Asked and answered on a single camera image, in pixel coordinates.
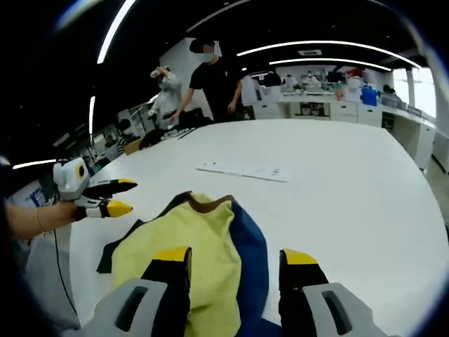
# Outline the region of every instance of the ceiling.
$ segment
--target ceiling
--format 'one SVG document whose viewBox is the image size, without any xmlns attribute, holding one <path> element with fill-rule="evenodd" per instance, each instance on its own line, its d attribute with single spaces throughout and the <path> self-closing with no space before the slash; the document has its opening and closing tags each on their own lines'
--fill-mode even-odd
<svg viewBox="0 0 449 337">
<path fill-rule="evenodd" d="M 102 40 L 123 0 L 98 1 L 59 32 L 54 32 L 55 21 L 71 0 L 14 2 L 11 17 L 22 29 L 11 31 L 6 42 L 8 123 L 0 131 L 7 138 L 4 151 L 14 163 L 63 157 L 64 150 L 52 144 L 65 133 L 75 134 L 75 128 L 79 132 L 87 127 L 92 95 L 94 130 L 113 122 L 117 112 L 148 101 L 158 92 L 149 73 L 159 65 L 159 56 L 186 36 L 218 40 L 224 55 L 289 41 L 351 41 L 395 53 L 411 51 L 411 60 L 426 65 L 401 21 L 368 0 L 252 0 L 188 33 L 189 27 L 235 1 L 137 0 L 101 65 L 96 61 Z M 336 45 L 275 48 L 237 60 L 248 71 L 266 70 L 270 61 L 299 58 L 298 50 L 315 48 L 327 58 L 407 65 L 387 62 L 387 55 L 375 51 Z"/>
</svg>

